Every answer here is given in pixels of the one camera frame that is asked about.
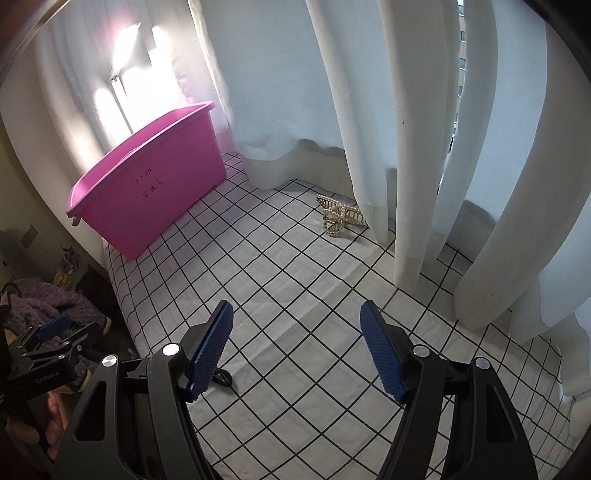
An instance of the white grid-patterned sheet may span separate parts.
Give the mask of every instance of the white grid-patterned sheet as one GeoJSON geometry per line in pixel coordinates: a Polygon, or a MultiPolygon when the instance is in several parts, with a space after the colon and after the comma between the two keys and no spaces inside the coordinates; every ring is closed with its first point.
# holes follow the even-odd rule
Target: white grid-patterned sheet
{"type": "MultiPolygon", "coordinates": [[[[368,229],[323,232],[316,194],[248,183],[225,154],[228,179],[193,205],[137,261],[106,246],[108,270],[141,355],[177,342],[219,300],[235,309],[220,361],[232,389],[213,385],[190,406],[207,457],[228,479],[374,479],[402,411],[384,393],[361,337],[359,308],[372,299],[413,343],[446,358],[487,357],[522,420],[540,479],[551,478],[575,440],[562,394],[560,355],[536,337],[508,337],[510,312],[480,332],[458,324],[451,292],[470,262],[446,246],[411,296],[391,282],[390,246],[368,229]]],[[[440,477],[452,421],[446,399],[427,474],[440,477]]]]}

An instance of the metal screw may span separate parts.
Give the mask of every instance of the metal screw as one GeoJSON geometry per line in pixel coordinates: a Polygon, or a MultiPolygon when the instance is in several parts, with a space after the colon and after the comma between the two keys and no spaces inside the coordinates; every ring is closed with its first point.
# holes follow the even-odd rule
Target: metal screw
{"type": "Polygon", "coordinates": [[[413,348],[413,353],[416,356],[420,356],[421,358],[425,358],[425,357],[429,356],[430,351],[424,345],[417,345],[417,346],[415,346],[415,348],[413,348]]]}
{"type": "Polygon", "coordinates": [[[117,357],[115,355],[107,355],[103,358],[102,363],[104,367],[112,367],[117,363],[117,357]]]}
{"type": "Polygon", "coordinates": [[[491,366],[491,363],[486,358],[482,357],[477,358],[475,364],[478,368],[482,370],[487,370],[491,366]]]}
{"type": "Polygon", "coordinates": [[[166,356],[173,356],[176,355],[180,349],[181,348],[179,344],[169,343],[168,345],[164,345],[164,348],[162,348],[162,353],[166,356]]]}

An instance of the pink plastic bin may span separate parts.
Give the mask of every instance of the pink plastic bin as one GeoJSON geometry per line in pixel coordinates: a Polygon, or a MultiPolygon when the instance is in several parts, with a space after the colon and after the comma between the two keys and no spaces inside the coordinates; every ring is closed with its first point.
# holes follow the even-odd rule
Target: pink plastic bin
{"type": "Polygon", "coordinates": [[[213,107],[166,113],[107,153],[72,187],[68,217],[83,218],[128,260],[138,258],[226,178],[213,107]]]}

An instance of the finger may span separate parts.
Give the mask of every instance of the finger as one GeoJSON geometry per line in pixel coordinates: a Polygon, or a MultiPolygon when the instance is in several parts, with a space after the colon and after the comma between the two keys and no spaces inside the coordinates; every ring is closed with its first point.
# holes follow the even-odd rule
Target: finger
{"type": "Polygon", "coordinates": [[[61,428],[55,421],[51,420],[47,424],[47,429],[45,430],[45,437],[47,438],[47,443],[49,445],[56,445],[61,440],[61,437],[64,435],[64,429],[61,428]]]}
{"type": "Polygon", "coordinates": [[[64,422],[61,417],[60,412],[60,403],[57,397],[54,395],[49,395],[47,399],[47,410],[49,414],[50,421],[54,421],[59,425],[61,429],[64,428],[64,422]]]}
{"type": "Polygon", "coordinates": [[[51,460],[55,460],[57,458],[57,454],[60,451],[60,443],[61,443],[61,440],[57,444],[55,444],[47,449],[47,456],[51,460]]]}
{"type": "Polygon", "coordinates": [[[29,444],[37,443],[39,441],[39,434],[37,431],[15,417],[8,417],[5,430],[11,438],[20,443],[29,444]]]}

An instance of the blue gripper pad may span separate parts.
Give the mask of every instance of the blue gripper pad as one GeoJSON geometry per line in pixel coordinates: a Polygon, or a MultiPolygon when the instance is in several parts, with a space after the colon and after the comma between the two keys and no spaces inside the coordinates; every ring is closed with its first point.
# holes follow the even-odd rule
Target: blue gripper pad
{"type": "Polygon", "coordinates": [[[361,332],[374,360],[375,368],[378,370],[382,385],[397,403],[403,404],[407,389],[402,383],[402,360],[384,330],[388,325],[371,300],[361,305],[359,316],[361,332]]]}
{"type": "Polygon", "coordinates": [[[213,319],[201,345],[191,360],[191,375],[187,384],[187,394],[195,400],[209,387],[217,363],[232,331],[234,309],[226,303],[213,319]]]}
{"type": "Polygon", "coordinates": [[[53,319],[50,322],[47,322],[43,325],[39,332],[37,332],[37,339],[39,342],[43,343],[48,340],[51,340],[56,335],[59,335],[61,332],[64,332],[72,325],[72,320],[68,315],[61,315],[56,319],[53,319]]]}

